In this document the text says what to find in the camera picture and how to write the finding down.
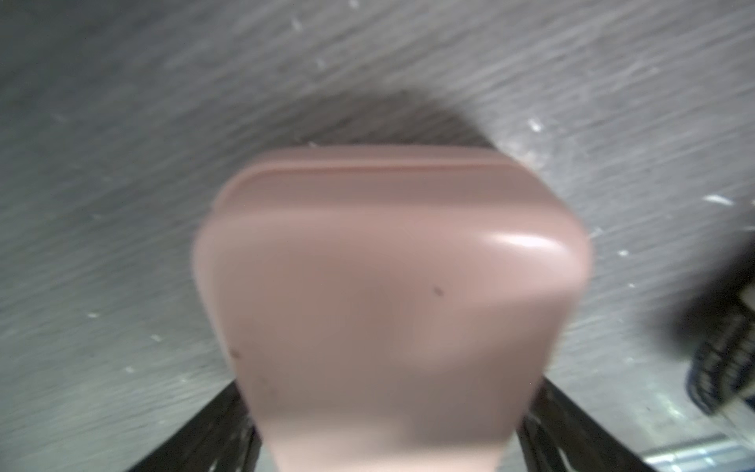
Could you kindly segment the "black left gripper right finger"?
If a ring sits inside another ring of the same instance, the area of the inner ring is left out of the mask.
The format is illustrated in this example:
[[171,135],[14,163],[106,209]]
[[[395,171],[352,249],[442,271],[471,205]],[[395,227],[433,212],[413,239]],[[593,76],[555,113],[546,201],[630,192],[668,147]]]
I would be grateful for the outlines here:
[[548,379],[516,432],[529,472],[653,469]]

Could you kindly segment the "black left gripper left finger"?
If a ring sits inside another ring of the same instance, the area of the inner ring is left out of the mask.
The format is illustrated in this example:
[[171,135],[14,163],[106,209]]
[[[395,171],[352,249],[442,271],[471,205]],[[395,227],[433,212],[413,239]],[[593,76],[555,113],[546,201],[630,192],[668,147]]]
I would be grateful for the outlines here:
[[260,452],[261,438],[232,382],[130,471],[253,471]]

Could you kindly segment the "pink glasses case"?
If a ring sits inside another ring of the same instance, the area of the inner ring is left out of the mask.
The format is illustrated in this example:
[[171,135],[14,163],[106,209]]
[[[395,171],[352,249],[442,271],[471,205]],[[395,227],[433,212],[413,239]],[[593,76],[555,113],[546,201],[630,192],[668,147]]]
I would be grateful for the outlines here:
[[193,273],[278,470],[493,471],[592,260],[493,149],[293,147],[222,188]]

